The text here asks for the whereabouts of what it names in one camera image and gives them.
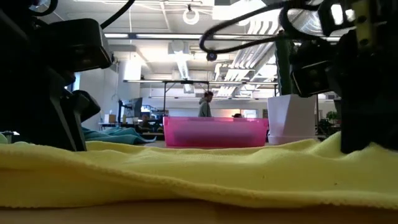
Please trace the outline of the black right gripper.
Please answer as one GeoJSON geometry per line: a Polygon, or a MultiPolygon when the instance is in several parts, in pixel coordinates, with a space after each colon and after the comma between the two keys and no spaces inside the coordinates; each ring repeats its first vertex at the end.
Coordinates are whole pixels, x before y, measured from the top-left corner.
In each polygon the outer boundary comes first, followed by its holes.
{"type": "Polygon", "coordinates": [[[346,30],[322,65],[317,91],[341,99],[341,152],[374,142],[398,151],[398,0],[323,0],[317,14],[323,34],[346,30]]]}

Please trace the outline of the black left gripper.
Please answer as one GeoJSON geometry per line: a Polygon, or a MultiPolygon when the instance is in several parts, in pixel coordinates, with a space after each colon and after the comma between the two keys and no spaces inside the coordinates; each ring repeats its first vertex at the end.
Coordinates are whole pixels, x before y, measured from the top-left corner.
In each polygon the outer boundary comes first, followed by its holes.
{"type": "Polygon", "coordinates": [[[86,151],[81,124],[101,108],[87,91],[64,90],[65,80],[28,36],[31,29],[28,13],[0,9],[0,131],[16,131],[33,144],[86,151]]]}

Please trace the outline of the yellow microfiber towel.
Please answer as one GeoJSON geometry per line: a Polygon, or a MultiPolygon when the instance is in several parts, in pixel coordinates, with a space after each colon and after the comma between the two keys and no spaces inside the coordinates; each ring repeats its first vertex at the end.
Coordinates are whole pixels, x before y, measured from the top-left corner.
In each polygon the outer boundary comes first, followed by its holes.
{"type": "Polygon", "coordinates": [[[252,208],[398,210],[398,152],[343,154],[340,135],[243,149],[163,149],[91,141],[83,152],[0,144],[0,207],[86,207],[199,199],[252,208]]]}

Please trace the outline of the monitor on black arm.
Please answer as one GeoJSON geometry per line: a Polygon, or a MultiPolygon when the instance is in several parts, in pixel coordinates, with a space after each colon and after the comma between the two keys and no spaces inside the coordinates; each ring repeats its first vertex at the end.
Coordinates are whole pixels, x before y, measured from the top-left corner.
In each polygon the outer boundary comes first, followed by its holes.
{"type": "Polygon", "coordinates": [[[142,98],[130,100],[118,100],[118,122],[123,123],[124,118],[140,118],[142,108],[142,98]]]}

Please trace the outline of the dark teal microfiber towel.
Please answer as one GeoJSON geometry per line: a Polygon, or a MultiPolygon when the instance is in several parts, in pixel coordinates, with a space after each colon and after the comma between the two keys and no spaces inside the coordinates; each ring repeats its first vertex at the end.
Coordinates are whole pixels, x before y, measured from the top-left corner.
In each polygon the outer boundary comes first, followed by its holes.
{"type": "Polygon", "coordinates": [[[95,131],[82,127],[83,135],[86,141],[102,141],[118,144],[138,145],[152,143],[157,140],[143,138],[134,128],[113,127],[105,131],[95,131]]]}

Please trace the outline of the small leafy potted plant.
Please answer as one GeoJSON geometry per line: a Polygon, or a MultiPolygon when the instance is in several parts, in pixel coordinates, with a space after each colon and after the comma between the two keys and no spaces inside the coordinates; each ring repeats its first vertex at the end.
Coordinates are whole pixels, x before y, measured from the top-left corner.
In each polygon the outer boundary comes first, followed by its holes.
{"type": "Polygon", "coordinates": [[[340,120],[340,115],[338,114],[337,111],[329,111],[326,114],[326,118],[327,120],[332,123],[332,124],[336,124],[339,122],[340,120]]]}

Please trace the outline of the green cactus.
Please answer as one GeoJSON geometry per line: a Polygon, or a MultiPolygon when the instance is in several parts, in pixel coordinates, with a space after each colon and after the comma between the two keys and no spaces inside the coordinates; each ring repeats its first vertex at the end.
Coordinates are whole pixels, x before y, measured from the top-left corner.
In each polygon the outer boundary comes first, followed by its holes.
{"type": "Polygon", "coordinates": [[[290,53],[294,44],[290,39],[275,41],[275,62],[277,65],[277,81],[280,95],[292,94],[292,81],[290,79],[290,53]]]}

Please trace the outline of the pink translucent plastic bin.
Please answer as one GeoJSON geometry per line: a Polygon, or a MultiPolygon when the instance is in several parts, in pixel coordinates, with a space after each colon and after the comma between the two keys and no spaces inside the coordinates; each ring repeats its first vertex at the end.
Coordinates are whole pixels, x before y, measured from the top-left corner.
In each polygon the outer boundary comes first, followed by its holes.
{"type": "Polygon", "coordinates": [[[185,148],[259,147],[266,144],[266,118],[168,116],[163,120],[165,145],[185,148]]]}

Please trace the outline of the black metal frame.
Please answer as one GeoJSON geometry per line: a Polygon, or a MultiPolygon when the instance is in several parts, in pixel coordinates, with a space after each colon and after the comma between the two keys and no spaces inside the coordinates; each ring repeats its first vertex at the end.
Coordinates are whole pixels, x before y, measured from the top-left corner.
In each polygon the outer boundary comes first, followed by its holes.
{"type": "Polygon", "coordinates": [[[182,85],[194,85],[194,84],[204,84],[207,85],[206,91],[210,90],[210,83],[209,81],[200,81],[200,80],[164,80],[162,82],[164,84],[164,95],[163,95],[163,116],[166,116],[166,96],[167,92],[176,84],[182,85]]]}

